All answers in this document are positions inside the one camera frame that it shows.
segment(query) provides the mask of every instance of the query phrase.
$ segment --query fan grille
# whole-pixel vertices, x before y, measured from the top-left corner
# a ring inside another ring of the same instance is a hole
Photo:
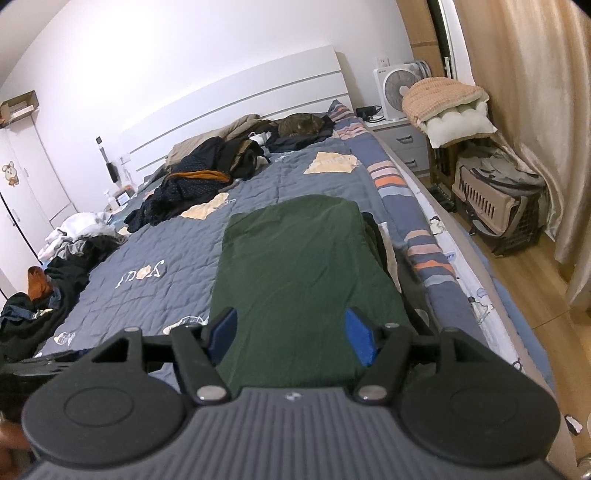
[[[384,95],[386,100],[396,110],[402,111],[402,93],[400,88],[406,86],[412,87],[418,82],[416,75],[407,70],[394,70],[384,81]]]

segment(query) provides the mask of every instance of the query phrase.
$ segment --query ribbed gray surface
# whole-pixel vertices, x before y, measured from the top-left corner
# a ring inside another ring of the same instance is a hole
[[[357,405],[340,388],[296,392],[251,388],[244,389],[231,404],[200,409],[175,442],[144,461],[100,472],[42,464],[27,478],[549,480],[561,477],[543,462],[492,472],[449,465],[411,443],[388,410]]]

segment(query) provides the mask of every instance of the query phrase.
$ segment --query ceiling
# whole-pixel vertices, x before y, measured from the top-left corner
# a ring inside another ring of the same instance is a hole
[[[0,86],[29,45],[68,1],[12,0],[0,12]]]

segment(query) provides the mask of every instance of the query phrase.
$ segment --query folded green cloth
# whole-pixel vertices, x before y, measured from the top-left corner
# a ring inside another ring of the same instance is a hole
[[[238,331],[217,370],[234,395],[357,383],[365,368],[345,334],[347,307],[411,328],[357,204],[323,195],[230,218],[211,314],[227,306]]]

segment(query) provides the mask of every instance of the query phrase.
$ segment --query beige curtain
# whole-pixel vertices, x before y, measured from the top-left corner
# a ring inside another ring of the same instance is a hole
[[[548,183],[567,301],[591,297],[591,20],[571,0],[454,0],[500,140]]]

